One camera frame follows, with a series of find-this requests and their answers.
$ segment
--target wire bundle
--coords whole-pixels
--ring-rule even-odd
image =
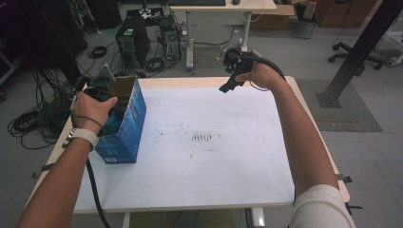
[[[41,149],[56,143],[62,132],[70,106],[69,94],[66,90],[71,87],[68,83],[60,82],[57,73],[53,74],[50,70],[32,69],[31,71],[36,82],[37,105],[11,121],[8,125],[8,132],[11,136],[20,138],[20,143],[26,149]],[[44,93],[45,85],[52,89],[52,94],[48,97]],[[42,135],[45,145],[26,145],[24,138],[35,131]]]

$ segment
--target black clamp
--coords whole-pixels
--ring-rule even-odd
[[[343,181],[344,183],[353,182],[353,179],[350,176],[344,177],[342,174],[336,174],[336,178],[338,181]],[[348,202],[345,202],[345,204],[350,216],[353,214],[351,209],[363,209],[361,206],[351,206]]]
[[[254,62],[266,64],[272,68],[279,76],[285,80],[285,76],[282,71],[274,63],[267,59],[260,57],[256,51],[239,53],[235,49],[228,49],[225,52],[223,64],[226,66],[225,71],[231,74],[228,81],[220,87],[220,91],[226,93],[228,90],[234,90],[236,86],[243,86],[243,82],[235,81],[235,77],[242,73],[247,73],[252,70]]]

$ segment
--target white object on desk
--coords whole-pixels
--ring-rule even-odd
[[[135,164],[90,159],[106,211],[291,205],[294,185],[273,96],[252,87],[143,89]],[[94,212],[87,173],[76,213]]]

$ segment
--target blue box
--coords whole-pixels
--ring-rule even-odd
[[[100,137],[95,150],[106,163],[135,163],[146,112],[143,93],[135,77],[116,78],[111,93],[127,108],[119,131]]]

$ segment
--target carpet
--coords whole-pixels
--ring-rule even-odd
[[[325,91],[330,80],[296,80],[320,131],[382,132],[368,107],[348,84],[338,100],[341,108],[321,107],[317,93]]]

